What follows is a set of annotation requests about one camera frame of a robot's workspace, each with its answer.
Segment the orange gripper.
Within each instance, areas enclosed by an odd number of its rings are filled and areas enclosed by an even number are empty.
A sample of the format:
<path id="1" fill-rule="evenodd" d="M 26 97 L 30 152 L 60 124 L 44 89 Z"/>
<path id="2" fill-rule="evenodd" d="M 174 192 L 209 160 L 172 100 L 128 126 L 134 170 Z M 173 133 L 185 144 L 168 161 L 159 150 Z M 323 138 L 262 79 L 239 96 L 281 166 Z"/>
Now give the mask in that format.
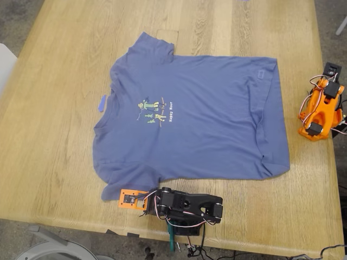
<path id="1" fill-rule="evenodd" d="M 344 86 L 335 82 L 334 80 L 322 77 L 317 82 L 313 82 L 315 89 L 322 93 L 323 99 L 335 99 L 338 98 L 344 91 Z"/>

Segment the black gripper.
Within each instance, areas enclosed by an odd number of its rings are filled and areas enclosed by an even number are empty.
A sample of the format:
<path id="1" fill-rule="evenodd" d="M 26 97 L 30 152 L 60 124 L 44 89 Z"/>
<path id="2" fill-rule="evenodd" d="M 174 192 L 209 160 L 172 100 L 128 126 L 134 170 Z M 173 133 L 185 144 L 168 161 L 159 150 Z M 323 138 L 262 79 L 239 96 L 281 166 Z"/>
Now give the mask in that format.
<path id="1" fill-rule="evenodd" d="M 145 215 L 154 215 L 157 218 L 168 218 L 174 203 L 174 191 L 163 187 L 147 193 L 143 199 Z"/>

